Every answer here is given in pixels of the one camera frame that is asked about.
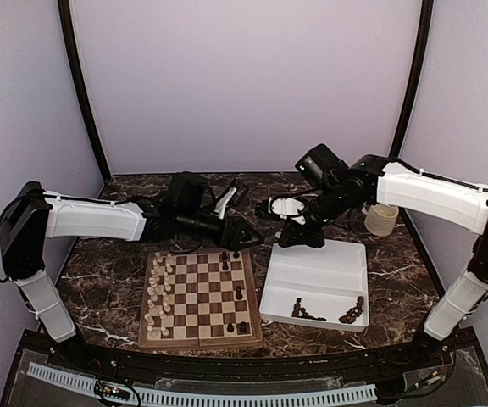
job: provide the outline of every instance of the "white tray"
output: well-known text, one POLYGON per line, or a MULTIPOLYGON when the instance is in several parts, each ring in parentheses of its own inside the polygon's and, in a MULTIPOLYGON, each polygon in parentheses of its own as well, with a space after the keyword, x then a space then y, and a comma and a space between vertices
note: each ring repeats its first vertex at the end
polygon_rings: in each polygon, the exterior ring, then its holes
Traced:
POLYGON ((369 284, 363 244, 326 240, 322 248, 275 244, 259 307, 265 320, 292 325, 361 332, 369 325, 369 284), (364 297, 363 313, 352 324, 338 319, 364 297), (293 304, 327 321, 291 316, 293 304))

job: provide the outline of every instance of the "marble table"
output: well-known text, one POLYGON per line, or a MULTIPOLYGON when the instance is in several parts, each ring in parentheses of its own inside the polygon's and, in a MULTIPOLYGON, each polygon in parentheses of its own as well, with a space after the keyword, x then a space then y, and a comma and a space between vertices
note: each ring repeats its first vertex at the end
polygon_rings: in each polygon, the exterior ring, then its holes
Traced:
MULTIPOLYGON (((250 220, 265 236, 263 245, 251 249, 260 302, 274 236, 282 224, 258 220, 253 214, 255 203, 268 196, 293 193, 309 186, 297 173, 205 176, 216 194, 223 192, 233 178, 250 187, 235 212, 250 220)), ((152 196, 165 189, 169 181, 170 176, 166 175, 115 176, 104 188, 101 198, 152 196)), ((325 229, 326 237, 366 245, 370 324, 363 332, 265 322, 262 348, 172 353, 203 357, 288 357, 378 348, 410 341, 438 295, 402 219, 399 218, 395 231, 388 237, 368 233, 363 227, 363 215, 358 211, 338 223, 346 228, 329 226, 325 229)), ((98 238, 78 241, 58 282, 58 290, 88 343, 139 350, 137 339, 147 256, 154 251, 167 250, 169 245, 98 238)))

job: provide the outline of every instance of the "wooden chessboard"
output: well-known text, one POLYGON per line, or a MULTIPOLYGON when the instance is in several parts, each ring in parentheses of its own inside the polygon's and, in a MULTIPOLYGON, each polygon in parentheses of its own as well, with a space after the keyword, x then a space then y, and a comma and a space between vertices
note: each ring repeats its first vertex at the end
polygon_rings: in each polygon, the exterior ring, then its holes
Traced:
POLYGON ((157 272, 153 269, 155 254, 148 256, 144 295, 141 306, 139 348, 171 349, 216 349, 259 347, 263 344, 261 316, 259 314, 255 286, 253 284, 252 261, 247 250, 232 253, 223 249, 204 249, 195 254, 172 254, 169 263, 172 272, 164 276, 167 254, 159 254, 157 272), (223 270, 222 256, 228 256, 223 270), (158 276, 153 289, 151 277, 158 276), (170 291, 166 291, 168 278, 170 291), (236 299, 236 287, 241 287, 242 299, 236 299), (158 298, 152 301, 150 292, 158 298), (170 310, 165 318, 158 311, 163 302, 170 310), (152 316, 153 326, 148 324, 146 314, 152 316), (247 329, 241 331, 241 322, 247 329), (232 324, 234 330, 228 331, 232 324))

